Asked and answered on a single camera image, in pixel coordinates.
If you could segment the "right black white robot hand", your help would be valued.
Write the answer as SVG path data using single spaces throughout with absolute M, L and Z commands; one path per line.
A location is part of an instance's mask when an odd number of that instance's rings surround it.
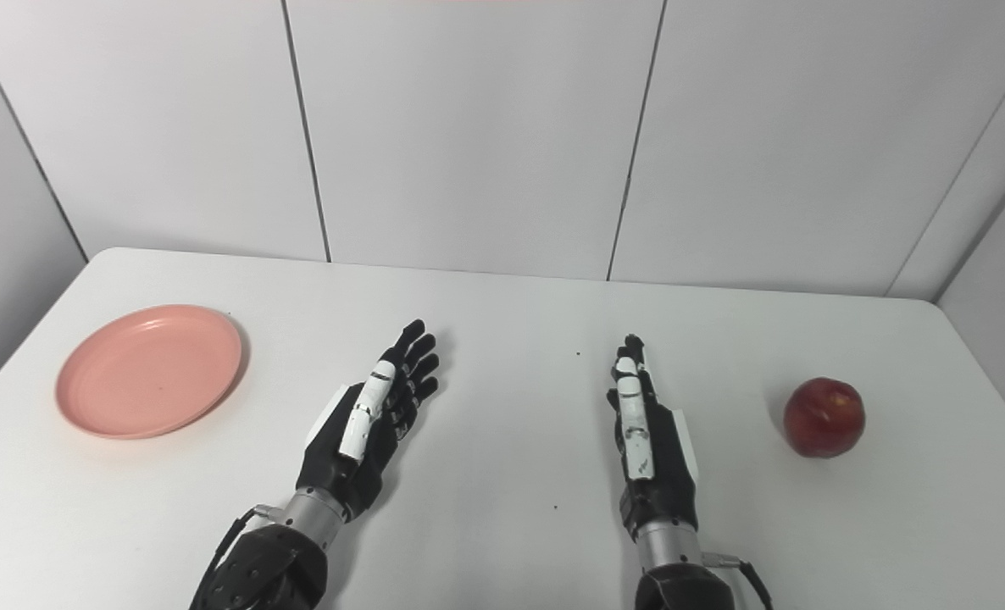
M 614 410 L 614 441 L 625 482 L 619 501 L 624 529 L 632 540 L 654 522 L 695 529 L 693 450 L 678 413 L 658 398 L 641 337 L 625 337 L 610 374 L 614 387 L 606 398 Z

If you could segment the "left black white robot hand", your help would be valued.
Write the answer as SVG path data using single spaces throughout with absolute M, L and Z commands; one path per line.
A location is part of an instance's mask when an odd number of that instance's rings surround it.
M 374 505 L 399 443 L 438 390 L 438 366 L 436 336 L 424 320 L 411 321 L 364 381 L 342 387 L 325 406 L 296 488 L 331 498 L 344 522 Z

